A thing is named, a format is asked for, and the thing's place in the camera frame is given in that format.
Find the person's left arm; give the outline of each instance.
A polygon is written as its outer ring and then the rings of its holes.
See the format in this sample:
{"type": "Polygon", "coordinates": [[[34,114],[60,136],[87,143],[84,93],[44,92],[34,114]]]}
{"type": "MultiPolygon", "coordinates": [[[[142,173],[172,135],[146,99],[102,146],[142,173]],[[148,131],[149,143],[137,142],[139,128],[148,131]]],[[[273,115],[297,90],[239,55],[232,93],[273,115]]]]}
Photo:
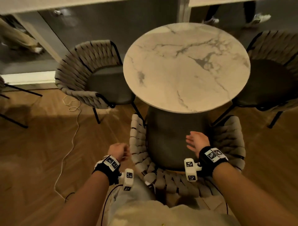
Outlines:
{"type": "MultiPolygon", "coordinates": [[[[110,146],[108,155],[120,163],[129,155],[127,144],[110,146]]],[[[50,226],[95,226],[109,189],[108,177],[95,171],[77,193],[65,204],[50,226]]]]}

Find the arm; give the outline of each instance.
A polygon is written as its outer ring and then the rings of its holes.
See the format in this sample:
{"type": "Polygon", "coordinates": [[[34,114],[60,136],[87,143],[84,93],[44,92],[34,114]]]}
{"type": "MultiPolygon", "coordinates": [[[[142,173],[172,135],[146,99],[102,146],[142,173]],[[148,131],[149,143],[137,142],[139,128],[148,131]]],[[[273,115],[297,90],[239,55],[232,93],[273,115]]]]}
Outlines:
{"type": "MultiPolygon", "coordinates": [[[[199,132],[190,132],[186,142],[197,157],[210,146],[208,137],[199,132]]],[[[216,166],[212,176],[241,225],[298,225],[294,215],[229,163],[216,166]]]]}
{"type": "MultiPolygon", "coordinates": [[[[126,144],[113,144],[108,155],[120,163],[128,156],[126,144]]],[[[50,226],[95,226],[109,189],[108,177],[95,171],[76,194],[65,204],[50,226]]]]}

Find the wristband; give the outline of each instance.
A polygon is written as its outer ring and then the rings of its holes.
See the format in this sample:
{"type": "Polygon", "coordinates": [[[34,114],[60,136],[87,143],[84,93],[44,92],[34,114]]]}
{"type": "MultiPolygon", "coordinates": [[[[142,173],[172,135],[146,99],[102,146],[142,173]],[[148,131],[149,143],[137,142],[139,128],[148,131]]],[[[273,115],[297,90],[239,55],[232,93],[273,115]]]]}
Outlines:
{"type": "Polygon", "coordinates": [[[217,148],[208,146],[200,151],[199,162],[204,174],[212,176],[215,167],[223,162],[228,162],[228,158],[217,148]]]}
{"type": "Polygon", "coordinates": [[[107,155],[104,157],[103,160],[100,160],[96,163],[94,167],[94,173],[95,171],[101,171],[105,175],[107,175],[109,179],[109,185],[118,184],[118,177],[119,177],[119,168],[120,163],[111,155],[107,155]]]}

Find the herringbone wood floor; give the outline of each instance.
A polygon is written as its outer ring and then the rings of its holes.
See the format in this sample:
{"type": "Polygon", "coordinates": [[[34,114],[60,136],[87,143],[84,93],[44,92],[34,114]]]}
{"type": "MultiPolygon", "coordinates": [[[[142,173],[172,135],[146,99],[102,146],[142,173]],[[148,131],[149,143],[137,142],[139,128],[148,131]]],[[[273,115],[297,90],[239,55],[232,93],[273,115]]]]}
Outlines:
{"type": "MultiPolygon", "coordinates": [[[[57,89],[40,90],[42,98],[24,92],[6,92],[0,113],[29,125],[23,129],[0,118],[0,222],[1,225],[47,225],[63,207],[53,186],[61,160],[71,149],[78,111],[69,112],[57,89]]],[[[145,116],[147,105],[136,104],[145,116]]],[[[215,119],[229,104],[210,112],[215,119]]],[[[66,196],[89,177],[96,161],[115,142],[128,142],[132,106],[98,110],[82,104],[75,148],[65,161],[58,190],[66,196]]],[[[285,112],[273,129],[266,125],[274,113],[235,109],[246,143],[244,175],[277,198],[298,216],[298,109],[285,112]]],[[[130,161],[123,168],[131,167],[130,161]]]]}

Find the dark leather seat cushion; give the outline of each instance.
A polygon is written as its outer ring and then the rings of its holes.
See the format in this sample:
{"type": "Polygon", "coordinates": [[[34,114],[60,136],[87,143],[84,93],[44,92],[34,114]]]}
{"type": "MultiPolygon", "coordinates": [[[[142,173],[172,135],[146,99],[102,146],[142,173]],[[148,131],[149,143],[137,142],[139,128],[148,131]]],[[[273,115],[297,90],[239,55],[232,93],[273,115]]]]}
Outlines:
{"type": "Polygon", "coordinates": [[[89,77],[86,90],[96,91],[114,104],[129,104],[135,99],[125,81],[122,65],[99,68],[89,77]]]}
{"type": "Polygon", "coordinates": [[[185,171],[184,159],[198,161],[186,147],[190,131],[211,135],[207,113],[178,114],[149,107],[147,113],[147,151],[151,160],[162,169],[185,171]]]}
{"type": "Polygon", "coordinates": [[[297,81],[281,64],[271,60],[251,60],[251,72],[233,103],[244,107],[274,107],[297,92],[297,81]]]}

